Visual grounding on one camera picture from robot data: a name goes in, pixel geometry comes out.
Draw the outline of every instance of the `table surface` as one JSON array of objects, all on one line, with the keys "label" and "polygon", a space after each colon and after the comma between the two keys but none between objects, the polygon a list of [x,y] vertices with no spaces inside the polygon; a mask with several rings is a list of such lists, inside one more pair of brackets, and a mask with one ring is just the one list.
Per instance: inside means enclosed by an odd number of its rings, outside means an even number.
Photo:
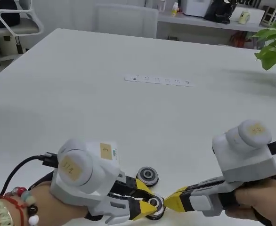
[{"label": "table surface", "polygon": [[[263,120],[276,140],[276,89],[254,50],[55,30],[0,73],[0,190],[24,158],[57,152],[69,138],[114,140],[121,168],[160,177],[163,197],[221,175],[214,135],[245,119]],[[128,74],[174,77],[197,86],[126,82]],[[10,187],[29,186],[51,169],[25,165]],[[255,226],[202,213],[166,212],[160,222],[125,225]],[[70,225],[103,225],[85,220]]]},{"label": "table surface", "polygon": [[236,30],[236,31],[247,31],[247,32],[258,32],[266,27],[260,24],[247,23],[247,24],[239,24],[236,21],[230,21],[230,24],[219,24],[216,22],[204,20],[201,17],[197,16],[186,16],[182,13],[178,13],[176,16],[171,16],[171,12],[163,12],[159,13],[158,17],[159,22],[167,22],[173,24],[187,24],[194,26],[202,26],[202,27],[213,27],[213,28],[221,28],[227,30]]}]

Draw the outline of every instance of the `label sticker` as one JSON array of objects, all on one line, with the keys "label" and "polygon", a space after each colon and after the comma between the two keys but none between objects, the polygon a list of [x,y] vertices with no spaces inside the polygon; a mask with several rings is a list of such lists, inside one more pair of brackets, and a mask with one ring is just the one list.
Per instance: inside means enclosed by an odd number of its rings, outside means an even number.
[{"label": "label sticker", "polygon": [[102,159],[113,160],[111,145],[103,143],[100,144],[100,157]]},{"label": "label sticker", "polygon": [[72,180],[76,181],[82,169],[69,157],[66,156],[59,164],[59,168]]},{"label": "label sticker", "polygon": [[251,135],[260,135],[266,131],[265,127],[260,123],[256,123],[252,126],[249,126],[248,131]]}]

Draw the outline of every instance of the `white shelf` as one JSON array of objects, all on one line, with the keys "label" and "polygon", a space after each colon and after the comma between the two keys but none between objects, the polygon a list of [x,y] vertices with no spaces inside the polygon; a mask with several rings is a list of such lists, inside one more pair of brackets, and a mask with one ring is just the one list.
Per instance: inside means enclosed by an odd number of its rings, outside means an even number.
[{"label": "white shelf", "polygon": [[238,22],[231,21],[230,24],[219,24],[216,22],[204,20],[201,17],[186,16],[178,13],[176,16],[171,16],[170,12],[159,13],[159,22],[167,22],[174,24],[188,24],[202,27],[213,27],[222,28],[228,30],[247,31],[247,32],[258,32],[259,30],[265,29],[264,26],[259,24],[239,24]]}]

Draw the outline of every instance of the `power strip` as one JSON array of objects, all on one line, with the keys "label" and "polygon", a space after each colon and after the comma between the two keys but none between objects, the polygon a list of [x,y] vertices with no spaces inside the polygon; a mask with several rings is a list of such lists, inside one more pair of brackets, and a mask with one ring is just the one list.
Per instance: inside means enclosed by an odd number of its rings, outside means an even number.
[{"label": "power strip", "polygon": [[161,77],[151,77],[143,75],[128,75],[124,78],[126,81],[136,81],[136,82],[146,82],[146,83],[155,83],[155,84],[164,84],[172,86],[188,86],[195,87],[190,81],[184,81],[182,79],[167,79]]}]

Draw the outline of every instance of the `white bead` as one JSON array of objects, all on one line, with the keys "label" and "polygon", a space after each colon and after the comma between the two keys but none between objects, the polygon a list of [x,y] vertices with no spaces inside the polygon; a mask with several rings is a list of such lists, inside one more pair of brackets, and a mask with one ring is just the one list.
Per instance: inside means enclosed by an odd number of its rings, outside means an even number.
[{"label": "white bead", "polygon": [[38,222],[39,222],[39,216],[38,215],[33,215],[33,216],[29,217],[29,219],[28,219],[28,223],[32,226],[37,225]]}]

